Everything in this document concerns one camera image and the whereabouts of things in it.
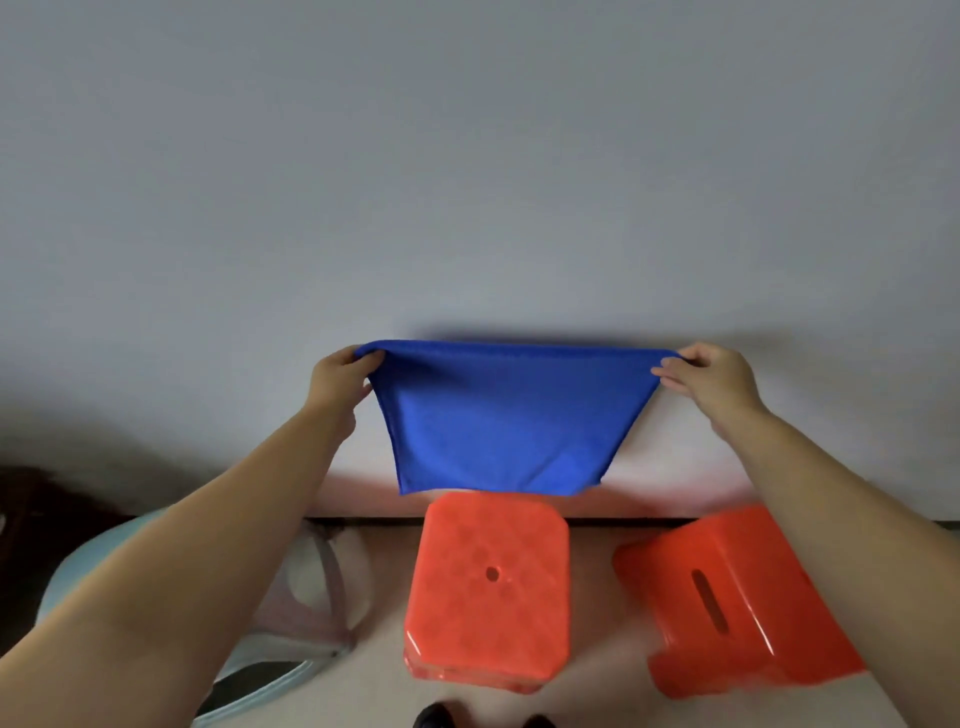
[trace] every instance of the person's right arm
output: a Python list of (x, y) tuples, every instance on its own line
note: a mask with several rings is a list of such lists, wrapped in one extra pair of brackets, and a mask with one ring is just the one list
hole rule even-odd
[(911, 726), (960, 725), (960, 541), (770, 413), (712, 344), (654, 368), (736, 452), (817, 590)]

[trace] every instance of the tiled floor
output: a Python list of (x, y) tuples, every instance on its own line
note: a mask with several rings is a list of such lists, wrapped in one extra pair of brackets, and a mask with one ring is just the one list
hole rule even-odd
[(463, 728), (519, 728), (542, 712), (559, 728), (670, 726), (903, 726), (867, 675), (816, 689), (767, 690), (673, 702), (650, 682), (645, 655), (656, 633), (639, 620), (620, 590), (613, 549), (635, 531), (575, 528), (571, 532), (573, 656), (567, 669), (528, 696), (414, 680), (401, 658), (403, 613), (420, 530), (363, 529), (377, 594), (353, 654), (274, 703), (225, 721), (225, 728), (408, 728), (425, 705), (456, 704)]

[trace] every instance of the plastic chair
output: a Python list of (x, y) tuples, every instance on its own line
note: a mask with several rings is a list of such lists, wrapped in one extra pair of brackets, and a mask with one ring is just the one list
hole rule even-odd
[[(115, 548), (162, 512), (112, 528), (67, 556), (47, 585), (36, 622)], [(265, 670), (265, 684), (242, 680), (240, 697), (237, 686), (228, 688), (227, 696), (216, 700), (215, 707), (202, 709), (193, 724), (206, 725), (273, 700), (349, 653), (354, 646), (350, 630), (366, 615), (371, 602), (371, 568), (359, 536), (345, 531), (328, 540), (320, 529), (303, 522), (249, 632), (217, 675), (213, 692), (245, 667), (276, 663), (281, 669)]]
[(865, 669), (762, 506), (622, 546), (613, 568), (656, 618), (665, 647), (647, 664), (668, 697), (817, 685)]
[(414, 677), (535, 692), (570, 655), (570, 546), (546, 503), (450, 493), (427, 509), (404, 624)]

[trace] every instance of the person's left hand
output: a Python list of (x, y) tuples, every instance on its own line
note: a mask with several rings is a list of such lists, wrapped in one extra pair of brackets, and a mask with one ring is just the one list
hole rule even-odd
[(353, 408), (372, 390), (367, 376), (376, 371), (386, 356), (385, 352), (371, 352), (355, 359), (356, 350), (355, 346), (346, 347), (317, 362), (303, 405), (305, 411), (320, 411), (335, 418), (341, 441), (356, 427)]

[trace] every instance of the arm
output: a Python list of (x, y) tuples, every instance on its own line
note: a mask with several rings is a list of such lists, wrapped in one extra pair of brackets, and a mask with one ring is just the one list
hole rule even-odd
[(960, 541), (771, 414), (737, 352), (664, 359), (743, 463), (834, 617), (911, 726), (960, 719)]
[(188, 725), (382, 360), (344, 349), (321, 361), (298, 414), (110, 554), (0, 660), (0, 725)]

